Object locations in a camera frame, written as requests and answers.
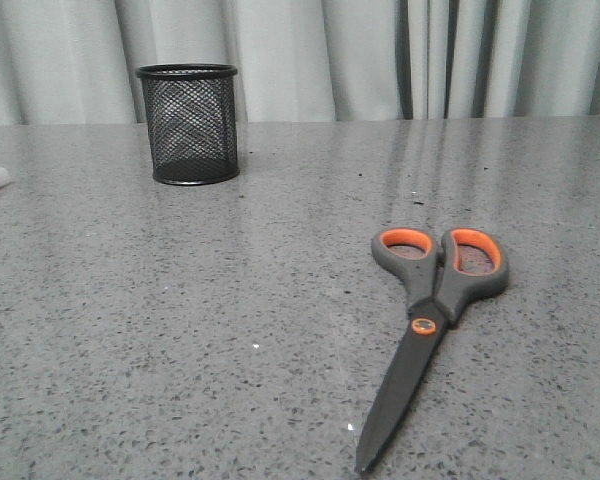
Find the grey orange handled scissors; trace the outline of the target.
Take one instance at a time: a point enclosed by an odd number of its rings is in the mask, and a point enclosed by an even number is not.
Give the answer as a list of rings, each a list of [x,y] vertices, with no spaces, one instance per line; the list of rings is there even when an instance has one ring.
[[[360,434],[355,469],[362,475],[389,446],[446,331],[467,305],[500,294],[509,279],[499,242],[470,228],[450,229],[440,241],[422,230],[390,228],[373,237],[371,252],[402,282],[409,303],[406,332]]]

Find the black mesh pen holder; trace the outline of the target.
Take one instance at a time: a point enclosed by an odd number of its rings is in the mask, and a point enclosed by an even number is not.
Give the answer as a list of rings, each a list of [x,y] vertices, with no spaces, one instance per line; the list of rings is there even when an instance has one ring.
[[[228,64],[139,67],[153,178],[196,186],[239,174],[234,77]]]

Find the grey curtain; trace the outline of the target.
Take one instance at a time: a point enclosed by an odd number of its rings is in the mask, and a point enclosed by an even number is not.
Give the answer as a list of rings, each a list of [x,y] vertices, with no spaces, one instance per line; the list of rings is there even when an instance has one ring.
[[[140,122],[167,63],[250,122],[600,115],[600,1],[0,1],[0,125]]]

